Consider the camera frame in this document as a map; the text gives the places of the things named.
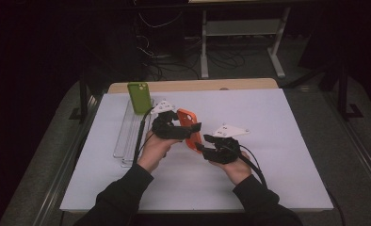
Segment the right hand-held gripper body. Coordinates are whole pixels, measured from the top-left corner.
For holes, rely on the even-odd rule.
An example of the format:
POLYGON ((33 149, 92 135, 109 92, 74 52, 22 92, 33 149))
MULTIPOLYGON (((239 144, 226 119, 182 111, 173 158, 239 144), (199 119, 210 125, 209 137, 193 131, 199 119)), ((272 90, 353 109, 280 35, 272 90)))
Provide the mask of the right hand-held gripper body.
POLYGON ((213 148, 204 147, 202 151, 205 160, 219 164, 228 164, 234 162, 241 154, 237 136, 243 136, 250 133, 249 129, 236 127, 230 124, 221 125, 215 132, 210 134, 216 137, 218 141, 213 144, 213 148))

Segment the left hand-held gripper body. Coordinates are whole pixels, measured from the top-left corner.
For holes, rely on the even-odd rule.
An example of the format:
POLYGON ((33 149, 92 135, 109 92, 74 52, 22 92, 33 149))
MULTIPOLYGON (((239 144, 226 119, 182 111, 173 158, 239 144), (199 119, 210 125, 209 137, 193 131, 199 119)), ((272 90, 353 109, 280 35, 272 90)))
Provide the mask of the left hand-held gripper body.
POLYGON ((174 109, 174 105, 166 100, 161 101, 152 109, 151 113, 157 115, 153 120, 153 133, 163 139, 183 140, 190 138, 190 127, 176 126, 171 120, 169 113, 174 109))

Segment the orange phone case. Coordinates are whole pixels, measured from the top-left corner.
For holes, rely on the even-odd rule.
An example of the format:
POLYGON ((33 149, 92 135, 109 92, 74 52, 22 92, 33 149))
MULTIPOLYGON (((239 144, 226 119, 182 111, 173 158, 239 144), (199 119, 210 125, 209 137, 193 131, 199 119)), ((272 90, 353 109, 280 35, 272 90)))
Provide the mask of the orange phone case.
MULTIPOLYGON (((191 111, 179 108, 177 110, 177 115, 178 115, 180 124, 184 127, 191 128, 192 124, 199 123, 197 120, 196 114, 191 111)), ((196 132, 196 133, 191 132, 190 138, 187 138, 185 140, 185 143, 189 149, 198 153, 199 151, 196 149, 196 146, 195 146, 196 142, 202 143, 200 132, 196 132)))

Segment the green phone case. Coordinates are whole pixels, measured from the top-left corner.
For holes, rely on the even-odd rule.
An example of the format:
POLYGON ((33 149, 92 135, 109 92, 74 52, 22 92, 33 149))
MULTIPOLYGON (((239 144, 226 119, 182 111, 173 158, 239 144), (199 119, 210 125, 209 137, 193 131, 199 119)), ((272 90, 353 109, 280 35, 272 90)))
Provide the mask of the green phone case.
POLYGON ((129 82, 127 89, 134 112, 137 115, 145 114, 152 107, 148 84, 146 82, 129 82))

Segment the clear plastic rack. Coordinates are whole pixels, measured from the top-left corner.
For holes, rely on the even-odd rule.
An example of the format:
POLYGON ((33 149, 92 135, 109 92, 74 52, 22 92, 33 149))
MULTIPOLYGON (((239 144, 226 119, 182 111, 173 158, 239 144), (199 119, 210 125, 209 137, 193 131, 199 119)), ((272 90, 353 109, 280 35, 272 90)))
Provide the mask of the clear plastic rack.
POLYGON ((138 132, 142 120, 143 115, 135 114, 131 101, 128 101, 113 153, 113 156, 123 168, 130 168, 133 164, 138 132))

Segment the person's right hand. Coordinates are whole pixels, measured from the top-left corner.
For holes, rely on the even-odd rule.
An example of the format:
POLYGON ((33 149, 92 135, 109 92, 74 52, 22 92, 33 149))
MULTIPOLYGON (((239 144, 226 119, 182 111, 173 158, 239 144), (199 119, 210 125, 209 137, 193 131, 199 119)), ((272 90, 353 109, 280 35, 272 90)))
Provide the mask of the person's right hand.
POLYGON ((222 169, 235 186, 252 175, 250 166, 241 158, 237 158, 234 162, 228 164, 219 164, 212 161, 210 161, 210 164, 222 169))

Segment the person's left hand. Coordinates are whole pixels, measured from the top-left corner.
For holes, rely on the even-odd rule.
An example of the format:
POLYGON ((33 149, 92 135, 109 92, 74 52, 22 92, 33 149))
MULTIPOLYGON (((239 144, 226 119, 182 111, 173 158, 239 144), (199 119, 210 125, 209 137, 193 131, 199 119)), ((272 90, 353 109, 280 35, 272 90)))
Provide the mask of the person's left hand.
POLYGON ((149 131, 137 163, 146 171, 152 173, 158 167, 160 160, 166 156, 171 146, 177 142, 178 139, 163 139, 149 131))

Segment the black computer tower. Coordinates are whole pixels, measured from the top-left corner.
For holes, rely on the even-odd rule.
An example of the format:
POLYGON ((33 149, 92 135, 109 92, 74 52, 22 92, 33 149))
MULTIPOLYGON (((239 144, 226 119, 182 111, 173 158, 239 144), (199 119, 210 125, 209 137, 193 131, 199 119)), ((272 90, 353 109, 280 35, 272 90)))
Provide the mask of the black computer tower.
POLYGON ((140 14, 153 42, 162 51, 182 58, 185 51, 184 19, 181 11, 151 11, 140 14))

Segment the black metal stand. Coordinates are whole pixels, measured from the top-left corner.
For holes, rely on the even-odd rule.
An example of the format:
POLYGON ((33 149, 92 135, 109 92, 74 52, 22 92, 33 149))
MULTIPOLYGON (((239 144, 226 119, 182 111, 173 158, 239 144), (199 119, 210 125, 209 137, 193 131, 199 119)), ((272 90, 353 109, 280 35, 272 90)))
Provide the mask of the black metal stand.
POLYGON ((349 121, 353 118, 362 118, 363 113, 355 104, 347 102, 347 68, 344 64, 340 67, 340 75, 338 80, 338 104, 337 109, 344 121, 349 121))
POLYGON ((79 106, 74 108, 70 120, 79 120, 79 123, 82 124, 86 121, 90 111, 91 104, 93 101, 93 96, 89 90, 85 73, 81 73, 79 78, 79 106))

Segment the white metal table frame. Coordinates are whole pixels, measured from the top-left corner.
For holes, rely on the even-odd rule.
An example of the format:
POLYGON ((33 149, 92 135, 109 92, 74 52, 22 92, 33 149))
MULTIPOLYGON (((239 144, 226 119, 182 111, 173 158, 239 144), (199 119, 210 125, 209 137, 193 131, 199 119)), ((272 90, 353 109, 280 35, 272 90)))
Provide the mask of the white metal table frame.
POLYGON ((201 73, 202 79, 209 77, 206 40, 208 37, 224 36, 247 36, 247 35, 274 35, 275 39, 271 46, 266 50, 271 60, 272 66, 279 78, 285 78, 285 72, 278 59, 277 52, 282 41, 282 35, 287 24, 291 8, 282 11, 280 19, 252 19, 252 20, 226 20, 209 21, 207 11, 202 12, 202 53, 201 53, 201 73))

